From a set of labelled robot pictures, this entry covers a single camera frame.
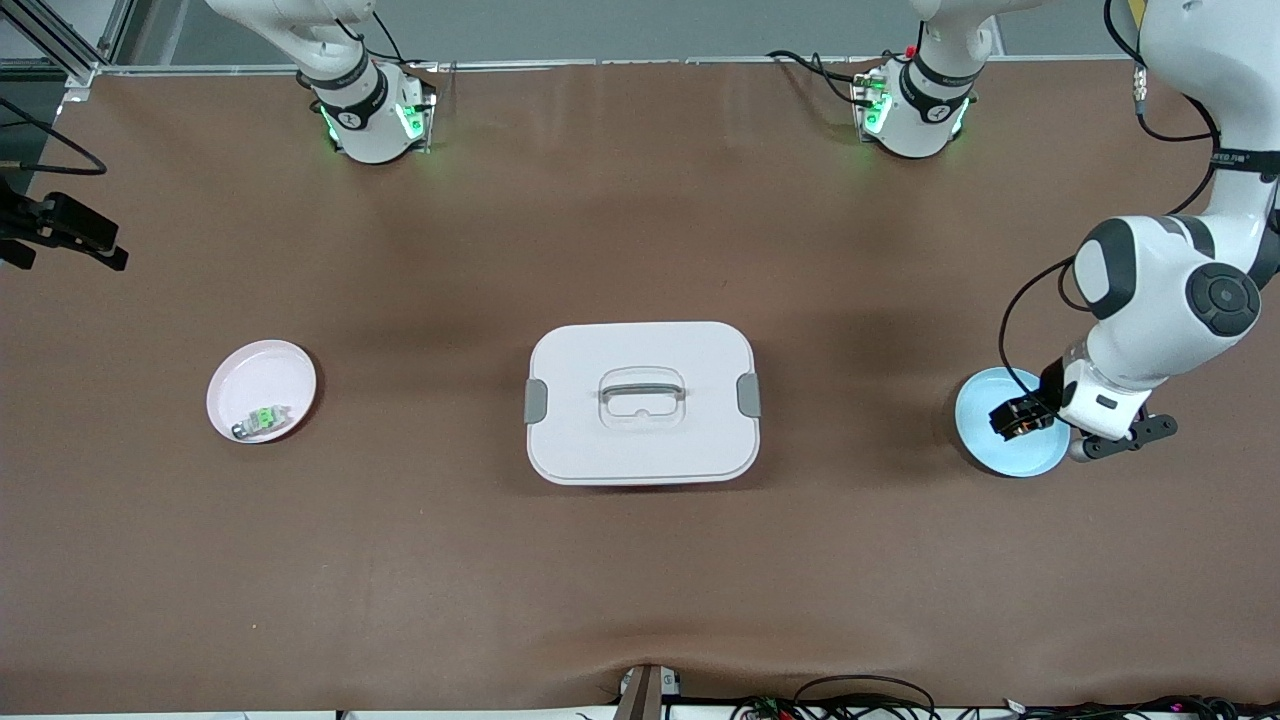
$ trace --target small object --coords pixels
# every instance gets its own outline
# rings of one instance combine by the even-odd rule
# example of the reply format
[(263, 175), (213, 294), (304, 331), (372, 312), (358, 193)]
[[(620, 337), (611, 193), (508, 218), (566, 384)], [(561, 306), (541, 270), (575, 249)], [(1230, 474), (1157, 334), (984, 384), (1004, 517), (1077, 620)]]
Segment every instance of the small object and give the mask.
[(257, 410), (250, 413), (248, 418), (232, 425), (232, 436), (234, 436), (236, 439), (244, 439), (250, 436), (256, 436), (259, 433), (279, 428), (289, 421), (288, 410), (289, 409), (283, 405), (259, 407)]
[[(1036, 375), (1021, 369), (1014, 372), (1029, 389), (1039, 388)], [(1023, 395), (1007, 370), (991, 368), (969, 378), (956, 397), (956, 430), (965, 450), (978, 462), (1010, 478), (1032, 478), (1052, 470), (1071, 443), (1071, 428), (1059, 421), (1012, 439), (1001, 437), (992, 428), (991, 410)]]

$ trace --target white storage box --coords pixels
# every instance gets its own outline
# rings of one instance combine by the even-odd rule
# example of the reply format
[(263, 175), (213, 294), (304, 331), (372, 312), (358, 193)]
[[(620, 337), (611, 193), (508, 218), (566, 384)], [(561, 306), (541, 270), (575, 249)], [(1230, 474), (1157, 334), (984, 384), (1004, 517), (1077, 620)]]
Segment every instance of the white storage box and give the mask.
[(553, 483), (731, 480), (760, 448), (751, 345), (724, 323), (566, 325), (529, 374), (529, 461)]

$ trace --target black cable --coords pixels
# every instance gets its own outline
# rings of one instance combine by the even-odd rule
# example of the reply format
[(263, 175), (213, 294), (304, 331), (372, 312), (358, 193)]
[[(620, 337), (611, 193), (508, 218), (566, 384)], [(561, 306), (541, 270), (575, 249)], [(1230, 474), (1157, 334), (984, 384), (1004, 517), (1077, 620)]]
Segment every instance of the black cable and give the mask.
[(1213, 170), (1215, 170), (1213, 165), (1210, 165), (1208, 169), (1204, 170), (1204, 177), (1201, 178), (1201, 183), (1196, 186), (1196, 190), (1193, 190), (1192, 193), (1188, 195), (1185, 200), (1179, 202), (1176, 208), (1165, 214), (1176, 215), (1178, 213), (1185, 210), (1192, 202), (1196, 202), (1196, 199), (1199, 197), (1202, 192), (1204, 192), (1204, 188), (1208, 187), (1210, 181), (1213, 179)]
[[(338, 27), (342, 28), (342, 32), (347, 33), (347, 37), (355, 40), (356, 42), (358, 42), (361, 45), (365, 45), (365, 36), (364, 35), (361, 35), (358, 32), (351, 32), (351, 28), (347, 27), (347, 23), (339, 20), (338, 18), (334, 18), (333, 22), (338, 23)], [(365, 45), (365, 51), (369, 53), (370, 55), (372, 55), (374, 58), (381, 58), (383, 60), (394, 60), (396, 64), (403, 64), (404, 63), (403, 58), (398, 58), (396, 55), (388, 55), (385, 53), (376, 53), (374, 50), (370, 50), (367, 45)]]
[(392, 44), (392, 53), (396, 53), (396, 59), (403, 65), (404, 54), (399, 51), (399, 44), (396, 42), (394, 37), (392, 37), (392, 31), (387, 29), (387, 23), (383, 22), (383, 18), (378, 15), (376, 10), (374, 10), (374, 20), (378, 23), (378, 27), (383, 28), (383, 35), (387, 36), (387, 42)]
[(1120, 36), (1120, 31), (1116, 29), (1116, 23), (1111, 19), (1111, 0), (1103, 0), (1102, 3), (1102, 24), (1107, 27), (1107, 35), (1111, 36), (1111, 41), (1115, 42), (1130, 60), (1143, 67), (1147, 65), (1142, 61), (1142, 55), (1138, 55), (1138, 50), (1125, 42), (1125, 38)]
[(31, 113), (23, 110), (22, 108), (14, 105), (13, 102), (10, 102), (9, 100), (6, 100), (4, 97), (0, 97), (0, 105), (4, 105), (5, 108), (8, 108), (13, 114), (18, 115), (23, 120), (26, 120), (28, 124), (36, 126), (37, 128), (45, 131), (50, 137), (58, 140), (59, 142), (61, 142), (67, 147), (70, 147), (76, 152), (79, 152), (79, 155), (82, 158), (84, 158), (86, 160), (88, 160), (90, 163), (93, 163), (92, 168), (70, 168), (70, 167), (67, 167), (67, 165), (41, 165), (41, 164), (18, 163), (17, 164), (18, 169), (31, 170), (31, 172), (36, 172), (36, 173), (54, 173), (54, 174), (60, 174), (60, 176), (105, 176), (106, 174), (106, 165), (102, 164), (102, 161), (97, 159), (97, 155), (93, 155), (88, 150), (84, 150), (76, 141), (70, 140), (65, 135), (63, 135), (63, 133), (58, 132), (56, 129), (54, 129), (54, 126), (51, 126), (51, 124), (49, 124), (49, 123), (46, 123), (46, 122), (36, 118)]
[(929, 714), (931, 720), (938, 720), (937, 702), (934, 702), (933, 696), (929, 694), (929, 691), (922, 688), (920, 685), (916, 685), (915, 683), (911, 683), (911, 682), (908, 682), (908, 680), (900, 680), (897, 678), (890, 678), (887, 675), (854, 674), (854, 675), (829, 675), (827, 678), (818, 678), (817, 680), (809, 680), (808, 683), (800, 685), (800, 688), (795, 692), (795, 694), (791, 696), (791, 702), (794, 705), (799, 705), (800, 703), (800, 696), (804, 694), (805, 691), (815, 688), (818, 685), (824, 685), (824, 684), (829, 684), (829, 683), (846, 683), (846, 682), (887, 683), (887, 684), (891, 684), (891, 685), (899, 685), (899, 687), (902, 687), (902, 688), (909, 688), (909, 689), (919, 693), (928, 702), (928, 705), (920, 705), (918, 702), (911, 702), (911, 701), (906, 701), (906, 700), (902, 700), (902, 698), (895, 698), (892, 696), (884, 696), (884, 694), (879, 694), (879, 693), (842, 694), (842, 696), (837, 696), (837, 697), (833, 697), (833, 698), (827, 698), (823, 702), (824, 703), (838, 703), (840, 707), (863, 707), (863, 706), (865, 706), (865, 707), (870, 708), (870, 706), (873, 705), (873, 702), (868, 702), (868, 701), (879, 701), (879, 708), (881, 710), (890, 710), (891, 712), (893, 712), (893, 715), (897, 715), (899, 717), (902, 717), (902, 716), (900, 714), (897, 714), (896, 710), (891, 710), (891, 708), (897, 707), (897, 708), (909, 708), (909, 710), (916, 710), (916, 708), (925, 710)]
[(870, 101), (868, 101), (868, 100), (854, 99), (854, 97), (850, 97), (849, 95), (845, 95), (844, 92), (841, 92), (840, 88), (836, 87), (836, 83), (832, 79), (831, 73), (827, 72), (827, 67), (822, 64), (822, 58), (818, 56), (817, 53), (813, 54), (813, 61), (818, 65), (818, 72), (820, 72), (822, 77), (827, 79), (827, 87), (829, 87), (831, 91), (836, 94), (836, 97), (840, 97), (845, 102), (849, 102), (850, 105), (855, 105), (858, 108), (870, 108), (872, 106)]
[(831, 77), (832, 79), (837, 79), (840, 82), (854, 82), (854, 76), (846, 76), (844, 73), (833, 73), (831, 70), (827, 70), (824, 73), (817, 65), (814, 65), (809, 60), (805, 60), (804, 58), (801, 58), (800, 55), (796, 55), (795, 53), (792, 53), (790, 50), (774, 50), (773, 53), (769, 53), (768, 55), (765, 55), (765, 58), (774, 58), (774, 59), (777, 59), (777, 58), (786, 58), (788, 60), (794, 60), (796, 64), (799, 64), (801, 68), (809, 70), (810, 73), (819, 74), (819, 76), (820, 74), (826, 74), (826, 76)]
[(1068, 307), (1070, 307), (1071, 310), (1079, 310), (1080, 313), (1088, 313), (1088, 311), (1089, 311), (1089, 307), (1088, 307), (1087, 305), (1080, 305), (1079, 302), (1076, 302), (1076, 301), (1071, 300), (1071, 299), (1070, 299), (1070, 297), (1069, 297), (1069, 296), (1066, 295), (1066, 287), (1065, 287), (1065, 283), (1066, 283), (1066, 273), (1068, 273), (1068, 270), (1070, 270), (1070, 269), (1071, 269), (1071, 268), (1073, 268), (1074, 265), (1075, 265), (1075, 259), (1073, 258), (1073, 259), (1071, 259), (1071, 263), (1069, 263), (1069, 264), (1066, 264), (1066, 265), (1062, 265), (1062, 269), (1061, 269), (1061, 270), (1060, 270), (1060, 272), (1057, 273), (1057, 296), (1059, 296), (1059, 297), (1061, 297), (1061, 299), (1062, 299), (1062, 302), (1065, 302), (1065, 304), (1066, 304), (1066, 306), (1068, 306)]
[(1070, 423), (1068, 423), (1066, 420), (1062, 420), (1062, 418), (1060, 418), (1059, 414), (1052, 407), (1044, 405), (1043, 402), (1041, 402), (1039, 397), (1032, 395), (1032, 391), (1030, 391), (1030, 388), (1027, 387), (1027, 383), (1024, 383), (1023, 379), (1018, 377), (1018, 373), (1014, 372), (1014, 366), (1009, 363), (1009, 354), (1005, 351), (1005, 336), (1009, 333), (1009, 318), (1014, 314), (1014, 307), (1016, 307), (1018, 306), (1018, 301), (1021, 300), (1024, 295), (1027, 295), (1027, 291), (1029, 291), (1030, 288), (1036, 287), (1036, 283), (1041, 282), (1042, 279), (1047, 278), (1048, 275), (1053, 274), (1055, 272), (1057, 272), (1057, 270), (1060, 270), (1062, 268), (1071, 266), (1073, 263), (1075, 263), (1075, 255), (1070, 255), (1068, 258), (1064, 258), (1064, 259), (1059, 260), (1057, 263), (1053, 263), (1048, 268), (1044, 268), (1043, 270), (1041, 270), (1039, 273), (1037, 273), (1036, 277), (1033, 277), (1032, 279), (1027, 281), (1023, 284), (1023, 287), (1018, 288), (1018, 292), (1014, 293), (1014, 299), (1010, 300), (1009, 305), (1005, 307), (1005, 315), (1000, 319), (1000, 334), (996, 338), (996, 350), (1000, 352), (1000, 364), (1005, 366), (1005, 370), (1009, 373), (1009, 377), (1014, 378), (1014, 382), (1018, 383), (1018, 387), (1023, 391), (1023, 395), (1025, 395), (1025, 396), (1032, 397), (1033, 400), (1036, 400), (1037, 405), (1039, 405), (1041, 407), (1043, 407), (1055, 419), (1061, 420), (1062, 423), (1066, 423), (1068, 425), (1070, 425)]
[[(1142, 53), (1139, 51), (1139, 49), (1129, 45), (1129, 42), (1126, 42), (1125, 38), (1120, 35), (1120, 31), (1116, 29), (1115, 20), (1111, 17), (1111, 4), (1112, 0), (1103, 0), (1102, 3), (1102, 24), (1107, 27), (1107, 35), (1111, 36), (1111, 41), (1116, 44), (1116, 47), (1119, 47), (1121, 53), (1128, 55), (1130, 60), (1133, 60), (1139, 67), (1146, 69), (1147, 63), (1143, 61)], [(1142, 36), (1139, 35), (1138, 38), (1140, 45)], [(1213, 123), (1213, 119), (1207, 114), (1207, 111), (1204, 111), (1204, 106), (1201, 105), (1199, 101), (1192, 99), (1190, 96), (1184, 95), (1183, 97), (1187, 97), (1187, 101), (1190, 102), (1197, 111), (1199, 111), (1202, 118), (1204, 118), (1204, 124), (1208, 127), (1208, 132), (1201, 135), (1187, 135), (1187, 136), (1164, 135), (1153, 129), (1149, 124), (1147, 124), (1147, 114), (1140, 108), (1135, 108), (1134, 110), (1135, 114), (1138, 115), (1138, 126), (1142, 127), (1143, 132), (1146, 132), (1151, 137), (1164, 142), (1192, 142), (1196, 140), (1216, 141), (1219, 135), (1217, 126)]]
[(1147, 124), (1146, 113), (1138, 113), (1138, 126), (1142, 127), (1143, 132), (1146, 132), (1151, 137), (1155, 137), (1156, 140), (1164, 142), (1192, 142), (1193, 140), (1210, 140), (1213, 137), (1213, 133), (1210, 132), (1202, 132), (1201, 135), (1183, 135), (1176, 137), (1165, 135), (1162, 132), (1157, 132), (1156, 129), (1153, 129), (1151, 126)]

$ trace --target black mount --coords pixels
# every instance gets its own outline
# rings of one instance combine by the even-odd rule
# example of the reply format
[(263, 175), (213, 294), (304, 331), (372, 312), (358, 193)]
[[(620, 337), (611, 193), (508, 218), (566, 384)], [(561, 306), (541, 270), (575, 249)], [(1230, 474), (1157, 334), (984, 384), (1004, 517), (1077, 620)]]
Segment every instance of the black mount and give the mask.
[(0, 179), (0, 260), (17, 268), (29, 270), (36, 263), (36, 251), (23, 245), (31, 242), (83, 252), (123, 270), (129, 254), (115, 246), (118, 231), (119, 225), (69, 195), (50, 192), (36, 202)]
[(1142, 446), (1172, 437), (1178, 432), (1178, 420), (1172, 415), (1147, 415), (1147, 407), (1138, 410), (1138, 420), (1129, 425), (1129, 437), (1106, 439), (1098, 436), (1084, 436), (1084, 456), (1089, 460), (1102, 460), (1120, 452), (1142, 450)]

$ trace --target metal frame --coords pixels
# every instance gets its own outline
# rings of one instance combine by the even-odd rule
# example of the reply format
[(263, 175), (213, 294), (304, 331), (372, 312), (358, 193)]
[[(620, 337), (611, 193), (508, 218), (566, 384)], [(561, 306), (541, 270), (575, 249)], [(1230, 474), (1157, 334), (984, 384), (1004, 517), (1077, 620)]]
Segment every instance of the metal frame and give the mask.
[(115, 0), (111, 17), (108, 18), (102, 37), (97, 41), (97, 49), (105, 54), (108, 63), (115, 63), (119, 59), (124, 29), (133, 19), (137, 8), (138, 0)]
[(67, 73), (68, 83), (88, 86), (93, 73), (106, 65), (97, 47), (72, 29), (44, 0), (0, 0), (0, 14)]
[[(869, 63), (881, 60), (879, 55), (867, 56), (824, 56), (826, 63)], [(1120, 54), (1106, 55), (993, 55), (989, 63), (1044, 63), (1044, 61), (1088, 61), (1088, 60), (1124, 60)], [(764, 64), (764, 63), (790, 63), (790, 60), (776, 60), (760, 55), (745, 56), (704, 56), (669, 60), (498, 60), (475, 63), (411, 63), (411, 68), (429, 73), (475, 73), (475, 72), (516, 72), (516, 70), (549, 70), (568, 65), (635, 65), (635, 64), (662, 64), (678, 63), (685, 65), (717, 65), (717, 64)], [(298, 72), (296, 65), (109, 65), (99, 69), (100, 74), (129, 76), (129, 77), (227, 77), (227, 76), (293, 76)]]

